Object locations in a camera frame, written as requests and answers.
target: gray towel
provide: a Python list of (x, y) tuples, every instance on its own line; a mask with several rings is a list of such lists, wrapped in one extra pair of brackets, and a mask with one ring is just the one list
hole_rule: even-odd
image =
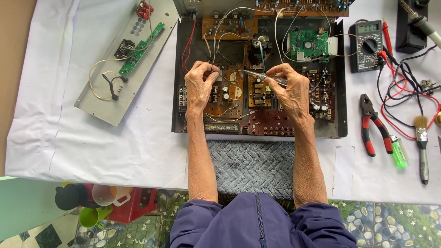
[(292, 199), (294, 142), (207, 140), (220, 193)]

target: wrinkled hand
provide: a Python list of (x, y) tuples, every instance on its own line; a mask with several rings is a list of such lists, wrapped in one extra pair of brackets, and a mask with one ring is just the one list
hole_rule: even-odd
[(288, 79), (286, 89), (282, 88), (274, 79), (266, 78), (265, 82), (276, 94), (294, 124), (299, 125), (306, 120), (314, 121), (309, 114), (309, 79), (294, 71), (288, 63), (269, 69), (267, 74)]
[(196, 61), (185, 75), (187, 113), (202, 113), (207, 106), (211, 87), (219, 76), (219, 68), (208, 62)]

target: paintbrush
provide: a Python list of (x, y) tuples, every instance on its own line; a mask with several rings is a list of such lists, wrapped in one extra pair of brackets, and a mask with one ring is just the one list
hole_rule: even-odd
[(429, 183), (429, 165), (427, 164), (427, 123), (426, 116), (417, 116), (414, 120), (416, 129), (416, 144), (419, 149), (419, 175), (422, 184)]

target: red pliers handle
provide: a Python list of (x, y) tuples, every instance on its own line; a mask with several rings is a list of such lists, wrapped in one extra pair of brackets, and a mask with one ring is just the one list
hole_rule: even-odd
[(363, 116), (363, 121), (362, 121), (361, 137), (363, 139), (364, 147), (366, 148), (367, 154), (370, 157), (375, 157), (375, 150), (369, 138), (369, 124), (371, 119), (374, 121), (375, 125), (380, 130), (381, 136), (383, 137), (383, 141), (385, 143), (387, 153), (393, 154), (392, 141), (390, 139), (389, 131), (387, 131), (387, 128), (384, 126), (384, 124), (381, 122), (378, 116), (365, 115)]

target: lighter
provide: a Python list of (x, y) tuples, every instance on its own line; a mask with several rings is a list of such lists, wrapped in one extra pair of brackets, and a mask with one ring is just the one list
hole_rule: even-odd
[(392, 148), (393, 148), (393, 159), (395, 160), (395, 164), (398, 168), (404, 168), (408, 166), (407, 163), (407, 154), (404, 147), (401, 144), (401, 139), (396, 136), (390, 136), (392, 140)]

